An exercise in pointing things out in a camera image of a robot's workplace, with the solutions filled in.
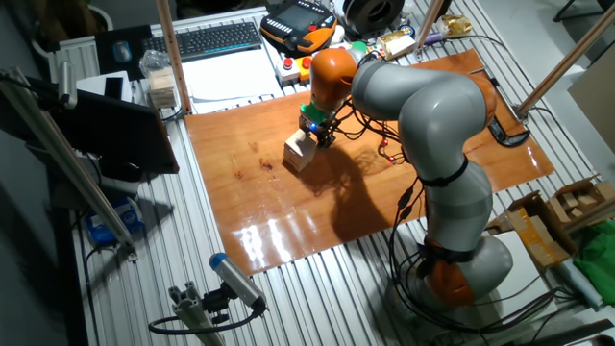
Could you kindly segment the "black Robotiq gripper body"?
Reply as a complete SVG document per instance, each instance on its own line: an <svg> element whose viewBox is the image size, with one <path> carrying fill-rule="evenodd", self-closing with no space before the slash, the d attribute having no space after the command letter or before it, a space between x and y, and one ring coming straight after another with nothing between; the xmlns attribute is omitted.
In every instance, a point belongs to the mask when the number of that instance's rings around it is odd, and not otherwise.
<svg viewBox="0 0 615 346"><path fill-rule="evenodd" d="M299 117L299 128L307 134L312 134L317 137L325 137L330 134L332 120L324 118L321 122L313 120L305 115Z"/></svg>

